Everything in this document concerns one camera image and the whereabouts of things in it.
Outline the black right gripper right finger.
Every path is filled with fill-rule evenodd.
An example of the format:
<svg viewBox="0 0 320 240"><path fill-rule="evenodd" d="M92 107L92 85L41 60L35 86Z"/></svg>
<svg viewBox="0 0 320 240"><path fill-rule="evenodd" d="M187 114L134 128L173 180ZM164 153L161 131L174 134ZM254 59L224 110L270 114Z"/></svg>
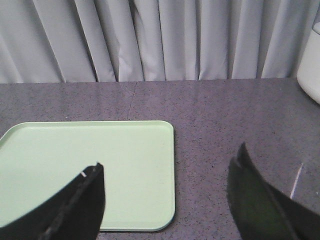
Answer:
<svg viewBox="0 0 320 240"><path fill-rule="evenodd" d="M228 166L227 201L243 240L318 240L319 214L269 184L245 143Z"/></svg>

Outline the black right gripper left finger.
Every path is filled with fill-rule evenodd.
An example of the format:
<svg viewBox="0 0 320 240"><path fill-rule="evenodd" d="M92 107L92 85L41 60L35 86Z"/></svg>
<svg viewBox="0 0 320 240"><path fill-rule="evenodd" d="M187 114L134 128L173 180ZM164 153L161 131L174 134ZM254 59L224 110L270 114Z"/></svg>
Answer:
<svg viewBox="0 0 320 240"><path fill-rule="evenodd" d="M97 163L47 201L1 227L2 240L95 240L105 211L104 167Z"/></svg>

